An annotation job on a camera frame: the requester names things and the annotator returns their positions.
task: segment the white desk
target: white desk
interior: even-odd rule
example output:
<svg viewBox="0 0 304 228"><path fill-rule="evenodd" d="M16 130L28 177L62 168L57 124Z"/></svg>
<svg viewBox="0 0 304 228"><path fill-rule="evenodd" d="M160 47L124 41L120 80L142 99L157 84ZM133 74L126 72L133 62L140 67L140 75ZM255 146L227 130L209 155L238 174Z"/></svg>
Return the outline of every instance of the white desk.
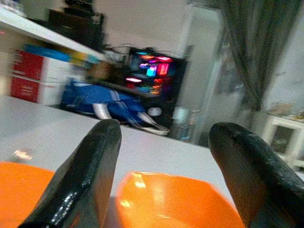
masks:
<svg viewBox="0 0 304 228"><path fill-rule="evenodd" d="M25 149L33 156L28 164L55 171L97 122L97 119L13 97L0 97L0 161L9 161L17 149ZM121 129L123 139L112 197L128 172L153 171L207 181L232 201L208 148L124 126ZM112 219L108 218L110 225L106 227L117 226L109 220Z"/></svg>

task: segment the white shelf unit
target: white shelf unit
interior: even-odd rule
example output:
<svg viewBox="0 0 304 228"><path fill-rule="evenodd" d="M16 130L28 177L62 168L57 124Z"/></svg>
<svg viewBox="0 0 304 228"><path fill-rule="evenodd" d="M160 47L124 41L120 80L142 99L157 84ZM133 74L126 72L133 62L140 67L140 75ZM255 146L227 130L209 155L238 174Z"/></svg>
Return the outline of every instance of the white shelf unit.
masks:
<svg viewBox="0 0 304 228"><path fill-rule="evenodd" d="M90 54L99 60L105 61L105 55L103 53L86 47L72 39L0 7L0 29L1 28L12 30L22 35L63 46L75 51Z"/></svg>
<svg viewBox="0 0 304 228"><path fill-rule="evenodd" d="M304 123L278 116L270 115L264 128L262 138L271 145L278 126L293 129L293 134L284 155L278 154L292 169L304 168L304 161L300 160L304 146Z"/></svg>

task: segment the gray curtain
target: gray curtain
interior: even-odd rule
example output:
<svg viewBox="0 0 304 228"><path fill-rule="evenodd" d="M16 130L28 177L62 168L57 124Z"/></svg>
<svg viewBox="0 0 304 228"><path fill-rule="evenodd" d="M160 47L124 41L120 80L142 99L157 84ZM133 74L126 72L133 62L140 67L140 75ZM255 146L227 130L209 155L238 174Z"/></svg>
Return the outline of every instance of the gray curtain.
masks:
<svg viewBox="0 0 304 228"><path fill-rule="evenodd" d="M251 110L261 109L300 6L300 0L221 1L233 58Z"/></svg>

